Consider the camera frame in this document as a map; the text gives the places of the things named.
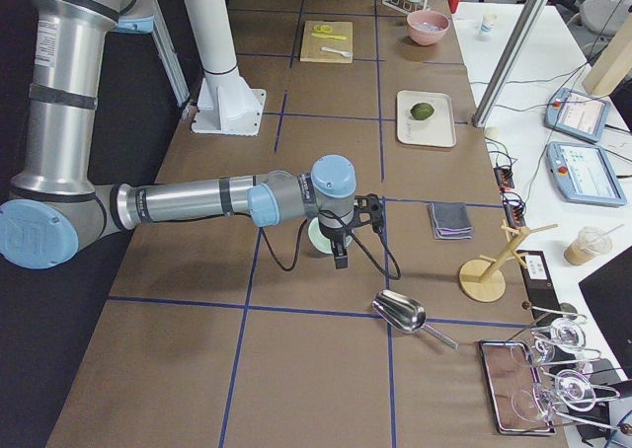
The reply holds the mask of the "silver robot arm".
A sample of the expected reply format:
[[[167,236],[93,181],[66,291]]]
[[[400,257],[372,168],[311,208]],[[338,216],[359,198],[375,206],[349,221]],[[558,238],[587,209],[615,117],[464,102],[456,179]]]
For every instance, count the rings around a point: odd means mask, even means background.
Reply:
[[[258,227],[317,220],[335,265],[348,264],[357,209],[353,164],[340,155],[292,175],[222,178],[175,185],[96,186],[87,176],[106,35],[147,33],[156,0],[31,0],[39,12],[23,171],[1,207],[1,253],[30,269],[73,258],[103,237],[142,223],[236,214]]]

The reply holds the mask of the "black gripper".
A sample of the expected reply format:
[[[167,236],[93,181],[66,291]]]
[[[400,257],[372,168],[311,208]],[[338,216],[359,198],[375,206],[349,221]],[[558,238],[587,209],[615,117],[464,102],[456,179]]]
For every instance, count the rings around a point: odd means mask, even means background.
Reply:
[[[348,224],[331,210],[321,209],[318,214],[319,228],[323,236],[332,243],[335,268],[348,266],[347,246],[352,241]]]

